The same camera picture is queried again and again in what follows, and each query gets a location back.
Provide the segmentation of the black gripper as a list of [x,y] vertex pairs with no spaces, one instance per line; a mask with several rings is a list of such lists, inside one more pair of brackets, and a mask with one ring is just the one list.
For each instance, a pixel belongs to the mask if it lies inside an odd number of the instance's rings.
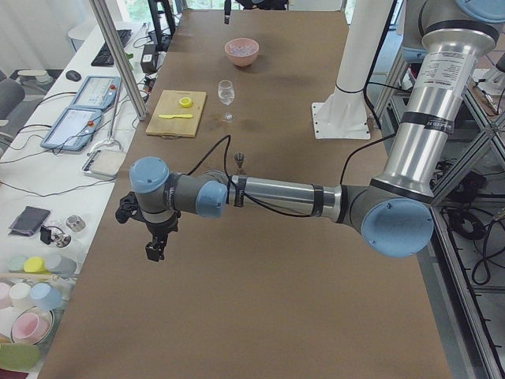
[[115,211],[115,219],[124,224],[129,219],[143,223],[151,233],[152,239],[145,246],[148,260],[162,261],[165,259],[164,250],[169,238],[169,233],[178,231],[178,220],[181,217],[179,211],[168,211],[167,216],[161,215],[161,220],[148,220],[137,201],[134,192],[129,192],[120,199],[118,209]]

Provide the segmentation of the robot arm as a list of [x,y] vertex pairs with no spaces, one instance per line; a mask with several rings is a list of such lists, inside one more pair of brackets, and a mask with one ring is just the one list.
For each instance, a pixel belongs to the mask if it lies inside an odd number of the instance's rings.
[[453,133],[462,95],[478,60],[493,50],[504,21],[501,1],[410,1],[404,40],[426,53],[383,172],[367,186],[324,187],[209,171],[172,172],[149,156],[129,170],[131,191],[115,213],[144,223],[148,259],[161,261],[183,212],[207,218],[225,204],[252,202],[284,216],[327,217],[361,234],[374,250],[407,257],[424,249],[434,222],[430,180]]
[[231,15],[231,0],[224,1],[223,10],[224,10],[224,24],[229,24]]

